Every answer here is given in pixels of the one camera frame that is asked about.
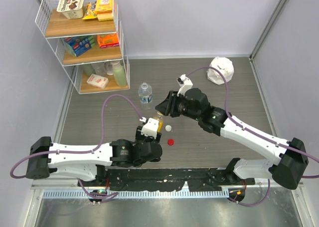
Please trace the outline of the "clear bottle blue white label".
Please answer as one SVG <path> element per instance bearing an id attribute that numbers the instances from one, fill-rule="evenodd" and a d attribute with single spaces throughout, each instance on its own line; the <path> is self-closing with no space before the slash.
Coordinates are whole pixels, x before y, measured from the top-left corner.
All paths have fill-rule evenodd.
<path id="1" fill-rule="evenodd" d="M 141 107 L 144 110 L 149 110 L 153 101 L 153 90 L 152 87 L 143 82 L 138 89 L 138 95 L 141 103 Z"/>

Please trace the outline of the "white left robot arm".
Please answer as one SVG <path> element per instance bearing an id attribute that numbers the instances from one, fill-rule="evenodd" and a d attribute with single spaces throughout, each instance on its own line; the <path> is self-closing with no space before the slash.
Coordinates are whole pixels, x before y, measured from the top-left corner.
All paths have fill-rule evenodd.
<path id="1" fill-rule="evenodd" d="M 158 162 L 162 156 L 161 133 L 146 136 L 137 127 L 135 140 L 118 139 L 94 146 L 62 145 L 52 143 L 50 137 L 41 137 L 30 148 L 26 177 L 38 180 L 50 175 L 79 178 L 101 186 L 106 182 L 106 167 L 140 167 L 146 162 Z"/>

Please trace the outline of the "white bottle cap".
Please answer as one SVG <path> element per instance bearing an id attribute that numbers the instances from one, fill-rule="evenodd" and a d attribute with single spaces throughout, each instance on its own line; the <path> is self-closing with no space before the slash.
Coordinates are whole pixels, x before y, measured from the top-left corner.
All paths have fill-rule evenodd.
<path id="1" fill-rule="evenodd" d="M 172 130 L 172 127 L 171 127 L 170 125 L 166 125 L 166 126 L 165 126 L 165 130 L 168 131 L 168 132 L 170 132 L 170 131 Z"/>

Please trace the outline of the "red bottle cap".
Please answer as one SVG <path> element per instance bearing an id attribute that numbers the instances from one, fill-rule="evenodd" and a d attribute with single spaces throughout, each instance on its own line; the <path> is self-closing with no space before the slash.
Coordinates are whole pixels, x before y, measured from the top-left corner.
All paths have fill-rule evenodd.
<path id="1" fill-rule="evenodd" d="M 168 139 L 167 144 L 168 144 L 169 146 L 174 145 L 174 139 Z"/>

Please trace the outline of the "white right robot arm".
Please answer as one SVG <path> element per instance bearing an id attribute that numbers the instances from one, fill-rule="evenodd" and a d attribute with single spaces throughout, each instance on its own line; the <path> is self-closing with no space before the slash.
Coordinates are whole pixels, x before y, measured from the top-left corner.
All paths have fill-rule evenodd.
<path id="1" fill-rule="evenodd" d="M 204 131 L 234 140 L 264 156 L 262 160 L 232 159 L 225 172 L 226 181 L 232 185 L 242 179 L 261 178 L 295 190 L 309 163 L 303 141 L 297 138 L 288 141 L 246 125 L 224 109 L 212 106 L 198 88 L 184 95 L 170 91 L 155 109 L 172 118 L 189 117 Z"/>

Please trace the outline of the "yellow juice bottle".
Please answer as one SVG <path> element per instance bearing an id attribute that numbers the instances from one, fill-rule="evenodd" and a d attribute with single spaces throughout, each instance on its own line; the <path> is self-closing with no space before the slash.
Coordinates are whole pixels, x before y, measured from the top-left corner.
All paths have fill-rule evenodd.
<path id="1" fill-rule="evenodd" d="M 163 126 L 163 115 L 160 112 L 157 112 L 153 119 L 158 120 L 159 126 L 157 132 L 160 132 Z"/>

